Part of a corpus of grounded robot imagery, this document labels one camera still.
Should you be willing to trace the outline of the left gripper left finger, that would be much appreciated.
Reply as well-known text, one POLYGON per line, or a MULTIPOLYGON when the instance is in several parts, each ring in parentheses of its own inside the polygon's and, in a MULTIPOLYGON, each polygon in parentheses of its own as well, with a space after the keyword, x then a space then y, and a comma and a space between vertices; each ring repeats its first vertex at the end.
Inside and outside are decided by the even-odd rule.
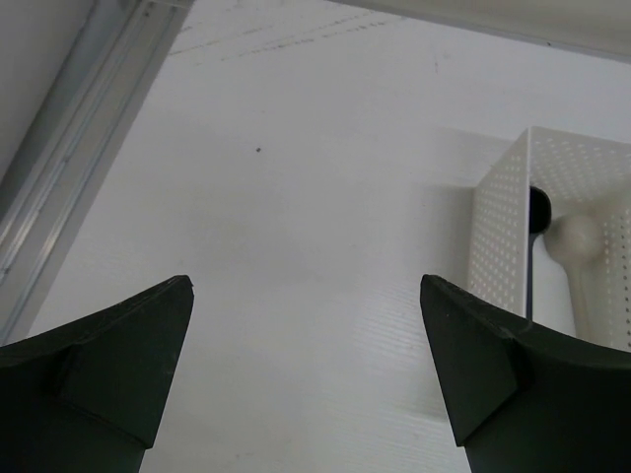
POLYGON ((139 471, 192 309, 192 282, 177 275, 2 347, 2 471, 139 471))

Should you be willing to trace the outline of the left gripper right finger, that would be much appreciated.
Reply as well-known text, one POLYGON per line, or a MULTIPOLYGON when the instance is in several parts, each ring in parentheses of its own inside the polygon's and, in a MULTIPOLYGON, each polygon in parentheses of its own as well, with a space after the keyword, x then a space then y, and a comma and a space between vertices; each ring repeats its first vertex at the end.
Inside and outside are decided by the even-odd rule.
POLYGON ((473 472, 627 472, 630 355, 529 321, 437 275, 420 306, 473 472))

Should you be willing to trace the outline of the beige plastic spoon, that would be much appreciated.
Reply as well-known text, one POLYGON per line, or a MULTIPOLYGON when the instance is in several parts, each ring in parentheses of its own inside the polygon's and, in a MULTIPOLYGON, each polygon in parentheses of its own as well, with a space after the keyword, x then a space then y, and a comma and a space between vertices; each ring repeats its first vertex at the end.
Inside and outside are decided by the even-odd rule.
POLYGON ((589 215, 564 215, 551 223, 543 239, 550 258, 566 273, 576 336, 592 342, 594 331, 591 328, 583 273, 603 253, 601 226, 589 215))

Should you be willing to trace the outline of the black plastic spoon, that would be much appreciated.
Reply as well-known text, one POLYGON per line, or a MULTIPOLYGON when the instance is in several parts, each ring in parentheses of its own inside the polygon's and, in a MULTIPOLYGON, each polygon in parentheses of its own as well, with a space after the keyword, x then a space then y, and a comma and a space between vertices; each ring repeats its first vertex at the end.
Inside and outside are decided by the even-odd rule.
POLYGON ((552 209, 548 195, 538 187, 529 188, 527 226, 526 319, 532 320, 533 246, 551 225, 552 209))

